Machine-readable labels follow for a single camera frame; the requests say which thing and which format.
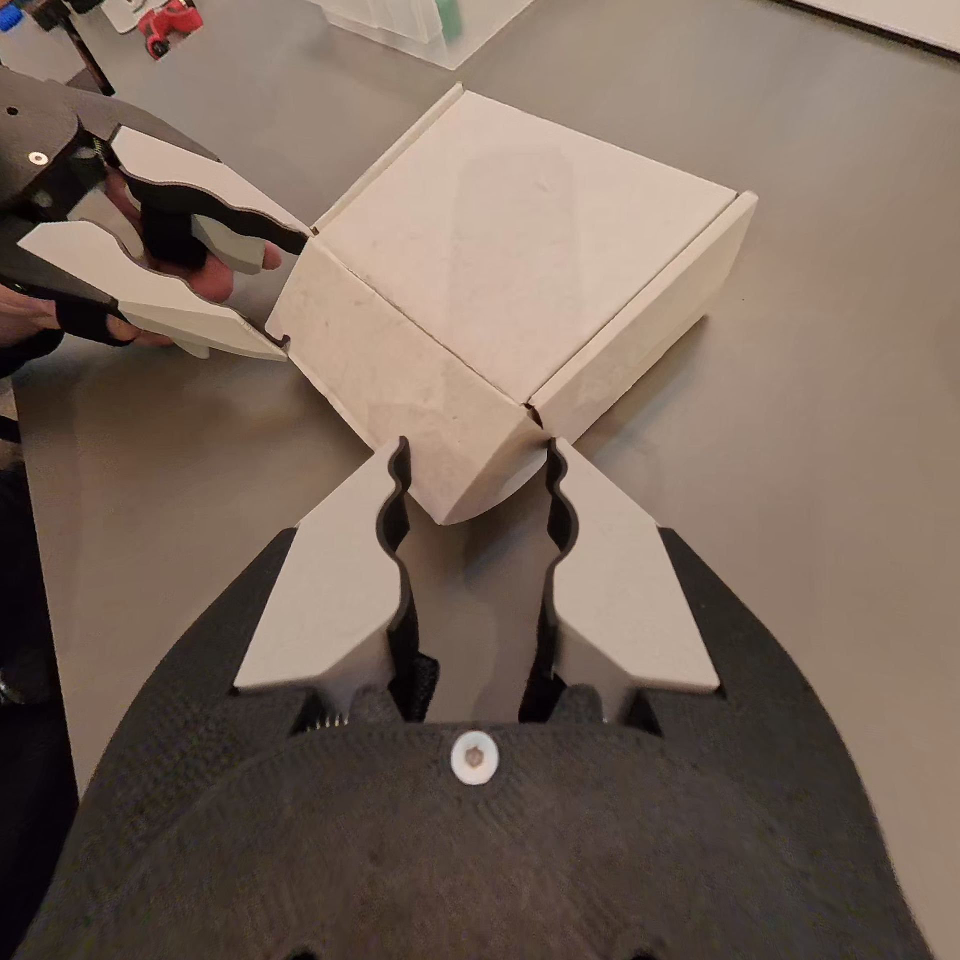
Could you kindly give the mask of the red black tool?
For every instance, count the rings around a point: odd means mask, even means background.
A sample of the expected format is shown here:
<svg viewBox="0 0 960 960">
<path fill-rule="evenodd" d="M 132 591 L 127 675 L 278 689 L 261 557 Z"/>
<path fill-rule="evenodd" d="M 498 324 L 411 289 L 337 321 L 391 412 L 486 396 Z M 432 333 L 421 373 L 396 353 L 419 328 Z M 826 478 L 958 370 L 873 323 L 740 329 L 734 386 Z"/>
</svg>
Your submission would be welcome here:
<svg viewBox="0 0 960 960">
<path fill-rule="evenodd" d="M 171 42 L 186 38 L 204 26 L 193 1 L 166 1 L 151 7 L 137 21 L 137 30 L 150 57 L 159 61 L 171 49 Z"/>
</svg>

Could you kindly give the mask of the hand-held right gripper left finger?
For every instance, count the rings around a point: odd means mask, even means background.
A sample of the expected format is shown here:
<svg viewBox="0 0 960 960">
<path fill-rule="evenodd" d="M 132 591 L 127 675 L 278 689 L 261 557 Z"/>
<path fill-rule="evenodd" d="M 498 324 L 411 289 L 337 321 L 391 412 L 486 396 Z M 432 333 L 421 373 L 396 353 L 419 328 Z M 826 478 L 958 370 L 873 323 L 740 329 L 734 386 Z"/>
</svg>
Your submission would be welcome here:
<svg viewBox="0 0 960 960">
<path fill-rule="evenodd" d="M 395 437 L 297 522 L 236 690 L 306 687 L 327 707 L 349 707 L 395 676 L 390 638 L 412 602 L 397 555 L 410 483 L 409 441 Z"/>
</svg>

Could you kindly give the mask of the clear plastic container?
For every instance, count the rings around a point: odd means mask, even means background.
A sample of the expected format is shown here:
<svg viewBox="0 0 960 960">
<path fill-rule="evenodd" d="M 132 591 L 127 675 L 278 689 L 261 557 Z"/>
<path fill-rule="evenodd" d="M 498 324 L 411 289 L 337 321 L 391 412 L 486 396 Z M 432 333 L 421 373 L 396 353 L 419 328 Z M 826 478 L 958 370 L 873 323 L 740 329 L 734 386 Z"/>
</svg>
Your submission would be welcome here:
<svg viewBox="0 0 960 960">
<path fill-rule="evenodd" d="M 455 70 L 529 1 L 316 1 L 332 26 Z"/>
</svg>

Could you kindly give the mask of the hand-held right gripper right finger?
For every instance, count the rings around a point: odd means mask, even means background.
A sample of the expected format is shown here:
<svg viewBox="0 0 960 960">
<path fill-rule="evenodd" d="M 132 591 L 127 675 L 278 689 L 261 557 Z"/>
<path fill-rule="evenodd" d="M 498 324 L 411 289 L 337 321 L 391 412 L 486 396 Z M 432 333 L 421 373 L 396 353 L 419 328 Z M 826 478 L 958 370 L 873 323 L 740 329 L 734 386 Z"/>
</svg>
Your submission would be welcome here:
<svg viewBox="0 0 960 960">
<path fill-rule="evenodd" d="M 547 568 L 538 615 L 538 719 L 593 688 L 625 720 L 642 690 L 711 695 L 721 679 L 654 518 L 563 438 L 547 451 Z"/>
</svg>

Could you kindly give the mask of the person's dark clothing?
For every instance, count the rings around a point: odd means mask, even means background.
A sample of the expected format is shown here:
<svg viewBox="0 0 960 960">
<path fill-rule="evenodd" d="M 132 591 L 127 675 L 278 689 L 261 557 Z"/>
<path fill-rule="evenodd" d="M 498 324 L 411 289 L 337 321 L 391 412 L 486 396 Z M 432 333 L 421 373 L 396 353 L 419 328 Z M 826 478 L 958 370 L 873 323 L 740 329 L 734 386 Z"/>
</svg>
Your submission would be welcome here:
<svg viewBox="0 0 960 960">
<path fill-rule="evenodd" d="M 49 888 L 78 807 L 19 425 L 2 383 L 1 957 Z"/>
</svg>

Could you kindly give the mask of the white cardboard box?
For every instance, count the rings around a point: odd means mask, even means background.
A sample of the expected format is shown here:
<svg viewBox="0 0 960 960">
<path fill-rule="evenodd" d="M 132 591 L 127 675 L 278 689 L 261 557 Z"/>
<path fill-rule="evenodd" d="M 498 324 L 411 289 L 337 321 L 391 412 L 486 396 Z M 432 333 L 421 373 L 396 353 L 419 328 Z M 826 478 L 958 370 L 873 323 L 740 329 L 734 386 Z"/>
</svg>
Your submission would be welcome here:
<svg viewBox="0 0 960 960">
<path fill-rule="evenodd" d="M 758 200 L 458 83 L 315 223 L 266 330 L 459 524 L 706 313 Z"/>
</svg>

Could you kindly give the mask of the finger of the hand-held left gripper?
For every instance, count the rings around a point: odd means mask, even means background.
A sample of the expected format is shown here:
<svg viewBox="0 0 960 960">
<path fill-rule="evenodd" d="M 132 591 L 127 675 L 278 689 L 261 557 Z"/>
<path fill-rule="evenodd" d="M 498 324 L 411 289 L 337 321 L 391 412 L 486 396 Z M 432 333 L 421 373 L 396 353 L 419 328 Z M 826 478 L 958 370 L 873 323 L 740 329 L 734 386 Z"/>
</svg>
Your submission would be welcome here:
<svg viewBox="0 0 960 960">
<path fill-rule="evenodd" d="M 132 326 L 164 336 L 198 358 L 208 358 L 215 349 L 288 359 L 283 348 L 233 308 L 202 298 L 181 278 L 139 265 L 114 234 L 94 222 L 41 223 L 18 246 L 108 295 Z"/>
<path fill-rule="evenodd" d="M 301 220 L 227 164 L 128 126 L 110 148 L 142 206 L 186 215 L 191 234 L 215 255 L 259 255 L 273 244 L 300 254 L 312 237 Z"/>
</svg>

